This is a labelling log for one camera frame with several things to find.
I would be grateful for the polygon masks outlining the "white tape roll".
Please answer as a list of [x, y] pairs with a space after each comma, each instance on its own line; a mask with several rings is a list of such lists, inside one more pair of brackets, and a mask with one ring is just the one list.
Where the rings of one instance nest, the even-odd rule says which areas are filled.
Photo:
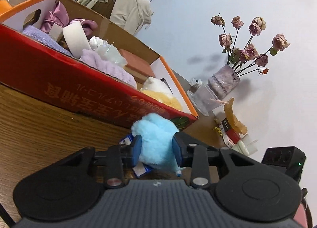
[[62, 29], [63, 37], [74, 58], [79, 59], [83, 50], [91, 50], [80, 21], [74, 21]]

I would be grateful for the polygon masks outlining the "small white bottle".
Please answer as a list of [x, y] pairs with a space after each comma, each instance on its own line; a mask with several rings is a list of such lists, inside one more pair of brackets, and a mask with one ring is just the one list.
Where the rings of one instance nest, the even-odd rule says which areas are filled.
[[198, 89], [202, 85], [202, 80], [201, 79], [192, 78], [189, 81], [189, 85], [192, 88]]

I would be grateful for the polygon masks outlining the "light blue fluffy toy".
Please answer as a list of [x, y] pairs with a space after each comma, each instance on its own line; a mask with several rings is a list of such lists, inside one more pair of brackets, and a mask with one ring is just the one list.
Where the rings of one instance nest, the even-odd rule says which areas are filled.
[[136, 121], [131, 133], [142, 138], [140, 160], [154, 169], [181, 176], [183, 168], [178, 166], [172, 147], [173, 136], [178, 131], [172, 121], [155, 113]]

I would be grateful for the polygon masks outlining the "lavender towel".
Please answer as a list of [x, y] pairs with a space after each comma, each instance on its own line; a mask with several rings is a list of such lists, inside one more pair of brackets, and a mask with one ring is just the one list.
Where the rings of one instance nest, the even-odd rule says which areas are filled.
[[[48, 34], [40, 31], [39, 29], [35, 28], [32, 25], [27, 26], [23, 31], [22, 34], [26, 35], [27, 37], [38, 41], [39, 43], [46, 45], [47, 47], [52, 48], [53, 50], [60, 52], [64, 55], [67, 55], [71, 58], [74, 56], [71, 55], [69, 51], [59, 45], [56, 41], [53, 40]], [[137, 89], [137, 83], [130, 73], [126, 72], [122, 67], [112, 63], [108, 60], [103, 60], [100, 55], [93, 51], [83, 49], [79, 56], [79, 61], [85, 63], [86, 65], [95, 68], [104, 74], [107, 74], [113, 78], [116, 78], [134, 89]]]

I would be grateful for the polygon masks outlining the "beige coat on chair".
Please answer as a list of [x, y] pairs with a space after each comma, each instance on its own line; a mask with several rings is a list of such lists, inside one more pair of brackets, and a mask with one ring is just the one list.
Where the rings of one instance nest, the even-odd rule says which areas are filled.
[[[108, 3], [109, 0], [77, 0], [91, 9], [97, 2]], [[110, 21], [132, 35], [136, 35], [143, 26], [150, 25], [153, 12], [150, 0], [115, 0]]]

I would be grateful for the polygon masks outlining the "purple glass vase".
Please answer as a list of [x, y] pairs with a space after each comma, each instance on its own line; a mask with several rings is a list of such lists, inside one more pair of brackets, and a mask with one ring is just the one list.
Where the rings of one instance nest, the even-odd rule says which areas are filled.
[[208, 79], [208, 86], [219, 100], [225, 98], [240, 82], [240, 78], [229, 65], [224, 65]]

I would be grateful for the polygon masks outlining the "red cigarette box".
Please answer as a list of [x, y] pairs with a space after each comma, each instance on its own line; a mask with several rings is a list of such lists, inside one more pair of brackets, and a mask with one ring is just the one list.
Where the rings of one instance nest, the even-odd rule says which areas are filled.
[[227, 118], [222, 121], [215, 118], [215, 122], [218, 126], [218, 131], [220, 132], [223, 142], [228, 148], [232, 148], [240, 141], [240, 135], [231, 127]]

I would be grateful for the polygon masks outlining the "cardboard box red orange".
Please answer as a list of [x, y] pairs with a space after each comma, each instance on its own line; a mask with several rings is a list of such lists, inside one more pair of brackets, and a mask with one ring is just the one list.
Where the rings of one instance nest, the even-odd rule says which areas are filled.
[[[34, 26], [39, 28], [58, 1], [65, 6], [70, 19], [95, 21], [96, 36], [148, 62], [155, 75], [167, 81], [182, 110], [23, 35], [28, 15], [38, 12]], [[1, 14], [1, 83], [48, 104], [124, 128], [149, 113], [173, 120], [180, 130], [198, 119], [163, 57], [107, 18], [73, 0], [28, 0]]]

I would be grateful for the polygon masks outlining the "clear plastic cup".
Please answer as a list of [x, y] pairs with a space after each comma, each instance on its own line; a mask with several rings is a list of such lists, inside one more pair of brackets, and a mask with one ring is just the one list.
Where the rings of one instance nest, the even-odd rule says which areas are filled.
[[217, 107], [229, 104], [228, 102], [219, 100], [212, 89], [206, 84], [202, 84], [195, 92], [188, 90], [187, 96], [198, 111], [206, 117]]

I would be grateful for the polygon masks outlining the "orange pink sponge block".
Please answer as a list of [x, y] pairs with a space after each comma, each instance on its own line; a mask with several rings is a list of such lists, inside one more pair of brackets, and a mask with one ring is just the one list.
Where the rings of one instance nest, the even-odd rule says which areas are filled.
[[128, 69], [133, 70], [147, 78], [150, 76], [155, 77], [155, 74], [147, 61], [124, 49], [120, 49], [119, 53], [126, 59], [126, 67]]

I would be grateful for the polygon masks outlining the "pink satin cloth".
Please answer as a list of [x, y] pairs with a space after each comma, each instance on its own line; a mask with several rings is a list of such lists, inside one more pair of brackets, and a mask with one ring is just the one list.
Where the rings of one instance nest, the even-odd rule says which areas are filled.
[[94, 32], [94, 30], [98, 28], [98, 24], [92, 20], [76, 18], [71, 21], [63, 3], [60, 1], [57, 1], [53, 9], [50, 10], [48, 13], [46, 13], [40, 30], [46, 34], [49, 34], [54, 24], [56, 24], [57, 26], [61, 28], [64, 28], [76, 21], [79, 21], [81, 23], [81, 26], [87, 37], [90, 37], [92, 33]]

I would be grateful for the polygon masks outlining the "yellow fluffy toy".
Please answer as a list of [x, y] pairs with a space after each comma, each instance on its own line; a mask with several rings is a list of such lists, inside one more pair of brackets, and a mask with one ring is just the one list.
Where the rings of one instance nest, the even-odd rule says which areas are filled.
[[183, 111], [183, 107], [180, 104], [179, 100], [175, 98], [173, 95], [166, 94], [164, 92], [157, 92], [157, 91], [151, 91], [151, 90], [141, 90], [141, 92], [160, 103], [163, 103], [169, 107], [172, 107], [176, 110]]

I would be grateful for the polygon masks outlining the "brown wooden chair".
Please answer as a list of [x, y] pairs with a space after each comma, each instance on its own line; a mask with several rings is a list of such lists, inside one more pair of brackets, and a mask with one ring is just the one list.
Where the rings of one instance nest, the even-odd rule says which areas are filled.
[[91, 9], [105, 18], [110, 19], [115, 2], [116, 0], [108, 0], [108, 2], [98, 1]]

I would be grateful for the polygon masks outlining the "blue tissue pack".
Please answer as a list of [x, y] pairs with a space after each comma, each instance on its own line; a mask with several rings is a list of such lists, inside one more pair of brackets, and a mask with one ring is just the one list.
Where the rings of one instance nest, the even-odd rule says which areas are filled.
[[140, 160], [142, 149], [142, 138], [131, 133], [119, 142], [120, 155], [124, 167], [131, 168], [137, 179], [151, 173], [154, 168]]

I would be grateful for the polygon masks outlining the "white plastic bag bundle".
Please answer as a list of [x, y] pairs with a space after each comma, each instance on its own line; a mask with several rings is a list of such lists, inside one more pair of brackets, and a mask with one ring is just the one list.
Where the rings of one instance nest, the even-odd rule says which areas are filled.
[[111, 61], [112, 63], [125, 67], [127, 60], [119, 53], [118, 49], [109, 44], [106, 40], [93, 36], [89, 40], [89, 45], [103, 60]]

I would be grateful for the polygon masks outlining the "white plush toy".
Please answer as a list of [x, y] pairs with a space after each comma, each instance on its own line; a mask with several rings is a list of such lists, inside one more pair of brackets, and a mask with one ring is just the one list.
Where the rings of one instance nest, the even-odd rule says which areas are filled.
[[141, 91], [150, 90], [155, 92], [162, 92], [165, 94], [172, 95], [173, 93], [169, 89], [169, 87], [161, 80], [154, 78], [152, 76], [148, 77], [144, 82]]

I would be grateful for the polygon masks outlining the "dried pink rose bouquet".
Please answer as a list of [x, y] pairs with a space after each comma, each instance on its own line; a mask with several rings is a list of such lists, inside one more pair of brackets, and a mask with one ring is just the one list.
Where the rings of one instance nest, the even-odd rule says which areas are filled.
[[218, 41], [222, 52], [228, 56], [226, 65], [231, 67], [238, 77], [253, 72], [257, 72], [259, 75], [268, 74], [269, 56], [276, 56], [278, 52], [283, 52], [290, 46], [284, 34], [277, 34], [273, 37], [272, 45], [268, 50], [264, 53], [258, 52], [252, 41], [266, 29], [266, 21], [263, 17], [257, 16], [251, 21], [248, 26], [250, 37], [243, 48], [236, 47], [239, 31], [244, 26], [240, 16], [235, 16], [231, 20], [231, 25], [236, 30], [234, 36], [226, 31], [225, 20], [219, 14], [211, 18], [211, 23], [222, 28]]

